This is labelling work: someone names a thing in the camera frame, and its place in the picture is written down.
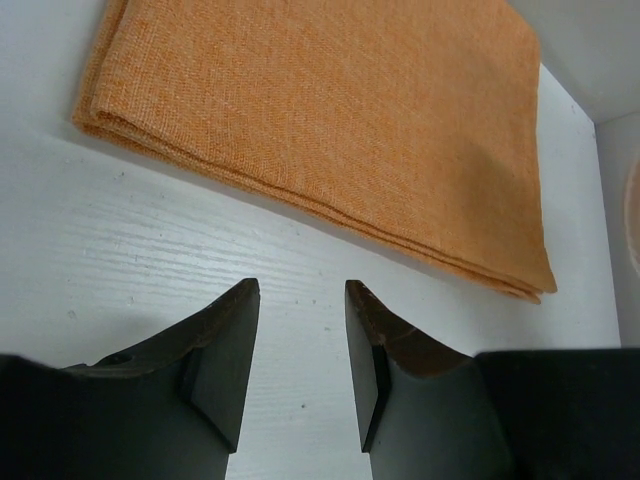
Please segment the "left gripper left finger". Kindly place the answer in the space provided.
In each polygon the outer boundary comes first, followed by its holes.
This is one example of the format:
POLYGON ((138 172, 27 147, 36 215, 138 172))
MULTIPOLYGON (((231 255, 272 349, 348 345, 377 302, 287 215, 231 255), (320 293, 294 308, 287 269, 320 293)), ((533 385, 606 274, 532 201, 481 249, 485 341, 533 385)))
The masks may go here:
POLYGON ((212 304, 93 365, 1 358, 5 479, 222 479, 237 450, 260 289, 212 304))

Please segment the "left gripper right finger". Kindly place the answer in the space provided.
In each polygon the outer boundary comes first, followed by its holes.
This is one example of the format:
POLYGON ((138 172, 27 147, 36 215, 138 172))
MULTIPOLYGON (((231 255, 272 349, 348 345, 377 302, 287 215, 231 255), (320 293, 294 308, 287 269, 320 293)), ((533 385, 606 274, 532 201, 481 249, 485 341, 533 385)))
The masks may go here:
POLYGON ((376 479, 635 479, 635 348, 464 355, 345 284, 362 451, 376 479))

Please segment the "orange cloth placemat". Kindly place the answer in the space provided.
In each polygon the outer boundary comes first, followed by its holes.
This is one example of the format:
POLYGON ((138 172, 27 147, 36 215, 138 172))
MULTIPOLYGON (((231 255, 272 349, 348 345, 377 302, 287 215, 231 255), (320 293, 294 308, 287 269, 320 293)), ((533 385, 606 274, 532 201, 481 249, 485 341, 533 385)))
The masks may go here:
POLYGON ((505 1, 110 1, 72 121, 538 302, 539 69, 505 1))

